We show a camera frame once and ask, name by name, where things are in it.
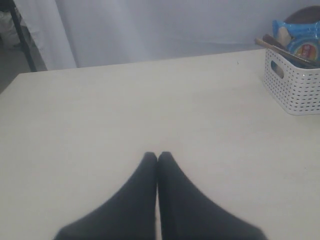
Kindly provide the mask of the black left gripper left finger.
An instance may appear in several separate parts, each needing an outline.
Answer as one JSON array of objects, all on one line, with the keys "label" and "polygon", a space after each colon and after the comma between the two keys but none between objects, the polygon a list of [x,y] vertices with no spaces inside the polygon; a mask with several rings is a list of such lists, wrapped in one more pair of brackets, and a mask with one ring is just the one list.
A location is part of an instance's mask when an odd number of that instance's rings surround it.
[{"label": "black left gripper left finger", "polygon": [[156,239],[157,157],[146,152],[127,182],[103,205],[61,228],[57,240]]}]

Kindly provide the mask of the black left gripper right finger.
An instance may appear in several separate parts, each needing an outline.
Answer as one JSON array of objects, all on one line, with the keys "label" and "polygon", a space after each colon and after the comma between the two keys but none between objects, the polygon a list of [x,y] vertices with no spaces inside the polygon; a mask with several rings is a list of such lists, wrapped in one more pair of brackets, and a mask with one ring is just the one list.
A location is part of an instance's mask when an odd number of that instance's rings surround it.
[{"label": "black left gripper right finger", "polygon": [[164,240],[265,240],[258,227],[205,196],[170,152],[157,162],[158,203]]}]

